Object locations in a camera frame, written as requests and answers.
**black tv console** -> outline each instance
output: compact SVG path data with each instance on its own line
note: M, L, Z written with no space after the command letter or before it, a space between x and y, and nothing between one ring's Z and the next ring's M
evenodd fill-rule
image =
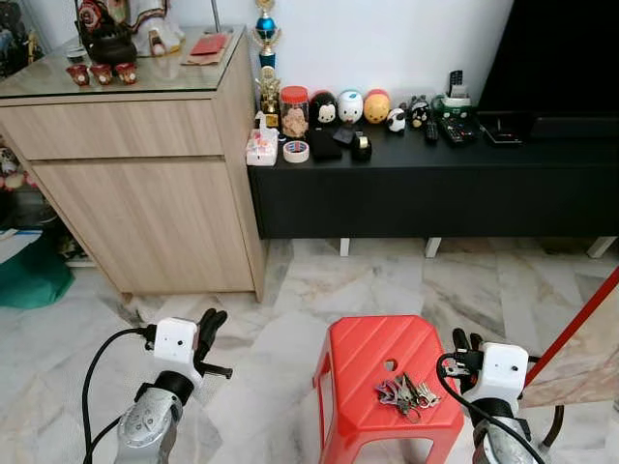
M619 235L617 140L454 148L363 129L370 161L249 167L262 238Z

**marble floor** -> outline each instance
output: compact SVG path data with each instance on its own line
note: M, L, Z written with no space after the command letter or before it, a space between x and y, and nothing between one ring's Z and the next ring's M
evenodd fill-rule
M0 464L81 462L79 395L101 343L129 325L169 315L197 319L211 306L229 318L208 361L234 367L235 375L208 378L190 400L170 462L313 464L319 446L310 377L330 323L355 314L421 314L448 349L452 328L463 327L538 355L619 265L616 247L591 260L584 254L590 244L581 241L445 239L431 260L421 240L353 240L347 258L338 256L338 245L273 241L262 304L250 294L213 294L136 299L122 307L97 271L80 270L57 304L0 307ZM93 378L93 429L125 411L153 375L142 341L115 342ZM551 409L522 415L534 435L544 436ZM569 406L552 461L619 462L617 436L619 413L610 402ZM470 462L471 437L467 422L449 463ZM113 462L115 448L109 434L94 462ZM417 462L413 456L424 444L412 449L371 444L357 462Z

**blue trophy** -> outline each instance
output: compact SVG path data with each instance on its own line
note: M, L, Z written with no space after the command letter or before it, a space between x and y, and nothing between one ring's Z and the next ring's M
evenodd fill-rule
M273 46L278 42L281 29L269 16L269 10L273 8L275 0L256 0L256 5L262 10L262 16L258 19L253 28L253 40L261 47L260 67L275 67L275 51Z

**tv stand leg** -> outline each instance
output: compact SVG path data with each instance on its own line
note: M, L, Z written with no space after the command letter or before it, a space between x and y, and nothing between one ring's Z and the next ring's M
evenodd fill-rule
M602 257L616 239L617 237L598 237L598 240L587 249L587 254L590 258Z
M441 245L440 237L430 237L427 239L426 244L426 258L433 258L436 256L436 251L438 251L438 247Z
M350 239L339 239L339 256L348 256Z

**black wallet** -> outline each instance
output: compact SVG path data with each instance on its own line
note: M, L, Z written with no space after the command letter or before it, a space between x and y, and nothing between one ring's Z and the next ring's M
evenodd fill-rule
M308 144L309 152L315 160L338 160L341 158L341 148L327 130L310 130Z

